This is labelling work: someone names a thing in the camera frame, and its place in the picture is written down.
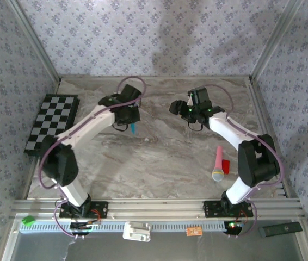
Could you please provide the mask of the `pink toy microphone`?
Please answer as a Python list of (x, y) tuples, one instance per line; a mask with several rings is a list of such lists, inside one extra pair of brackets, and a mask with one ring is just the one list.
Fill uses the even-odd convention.
[(212, 178), (216, 182), (220, 182), (224, 178), (224, 171), (223, 171), (223, 147), (217, 147), (217, 153), (215, 158), (215, 165), (212, 171)]

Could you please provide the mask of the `black and grey checkerboard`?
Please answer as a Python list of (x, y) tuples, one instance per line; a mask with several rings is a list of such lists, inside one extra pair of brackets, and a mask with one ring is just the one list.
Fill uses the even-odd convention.
[(24, 152), (37, 157), (45, 136), (56, 136), (74, 125), (79, 98), (77, 95), (47, 94), (33, 124)]

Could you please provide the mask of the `white plastic holder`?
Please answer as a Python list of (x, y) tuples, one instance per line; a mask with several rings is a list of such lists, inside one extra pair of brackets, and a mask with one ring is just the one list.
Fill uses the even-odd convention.
[(152, 226), (147, 222), (127, 221), (124, 224), (122, 238), (148, 243), (151, 240), (151, 230)]

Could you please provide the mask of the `grey metal tray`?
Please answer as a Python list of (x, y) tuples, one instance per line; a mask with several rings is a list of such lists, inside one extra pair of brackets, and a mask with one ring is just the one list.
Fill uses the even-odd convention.
[(305, 233), (261, 237), (259, 221), (245, 236), (223, 232), (152, 232), (148, 243), (125, 240), (123, 232), (91, 232), (74, 239), (63, 232), (22, 233), (15, 221), (0, 261), (308, 261)]

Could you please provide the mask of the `black rectangular bar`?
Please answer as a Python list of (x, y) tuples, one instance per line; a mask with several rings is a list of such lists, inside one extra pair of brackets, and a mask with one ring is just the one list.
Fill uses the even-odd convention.
[(265, 227), (259, 228), (259, 233), (261, 237), (263, 238), (274, 237), (277, 235), (297, 233), (297, 232), (302, 232), (302, 231), (303, 231), (303, 228), (298, 221), (282, 223), (278, 225), (265, 226)]

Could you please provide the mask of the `green plastic block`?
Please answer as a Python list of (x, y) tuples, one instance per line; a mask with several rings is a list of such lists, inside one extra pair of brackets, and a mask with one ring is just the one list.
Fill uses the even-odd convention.
[(26, 227), (32, 226), (35, 222), (35, 218), (31, 215), (28, 215), (22, 219), (22, 224)]

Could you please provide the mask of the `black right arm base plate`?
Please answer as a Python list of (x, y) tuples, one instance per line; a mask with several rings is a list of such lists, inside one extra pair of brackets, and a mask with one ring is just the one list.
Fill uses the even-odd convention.
[(251, 218), (254, 216), (250, 203), (229, 204), (226, 200), (204, 201), (203, 210), (206, 218)]

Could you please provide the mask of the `aluminium mounting rail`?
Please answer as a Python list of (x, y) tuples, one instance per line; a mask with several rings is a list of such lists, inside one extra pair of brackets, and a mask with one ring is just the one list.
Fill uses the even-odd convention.
[[(253, 217), (258, 220), (301, 220), (305, 212), (297, 198), (251, 199)], [(205, 220), (204, 199), (114, 199), (108, 200), (108, 214), (103, 221), (200, 221)], [(52, 220), (55, 200), (16, 200), (11, 217), (34, 216)]]

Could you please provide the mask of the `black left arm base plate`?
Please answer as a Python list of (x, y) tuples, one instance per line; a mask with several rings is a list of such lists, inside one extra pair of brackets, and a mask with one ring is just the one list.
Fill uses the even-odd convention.
[(105, 219), (107, 214), (107, 201), (90, 201), (82, 204), (80, 207), (76, 207), (68, 202), (62, 204), (59, 217), (65, 219)]

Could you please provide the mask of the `aluminium frame post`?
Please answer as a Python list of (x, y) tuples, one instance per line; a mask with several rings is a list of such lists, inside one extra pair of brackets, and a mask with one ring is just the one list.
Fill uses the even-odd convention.
[(257, 81), (257, 79), (267, 66), (273, 52), (279, 45), (284, 34), (287, 32), (300, 6), (303, 4), (303, 1), (304, 0), (288, 0), (283, 12), (281, 13), (278, 21), (276, 22), (275, 28), (271, 33), (261, 56), (259, 57), (250, 75), (250, 82), (252, 84)]
[(22, 28), (25, 36), (27, 37), (28, 41), (30, 42), (32, 48), (36, 52), (38, 58), (42, 62), (45, 70), (49, 74), (50, 78), (55, 83), (60, 83), (60, 76), (55, 69), (53, 63), (51, 62), (48, 54), (46, 53), (43, 44), (39, 40), (36, 32), (34, 31), (28, 16), (25, 14), (23, 8), (21, 7), (18, 0), (5, 0), (9, 8), (13, 11), (13, 14)]

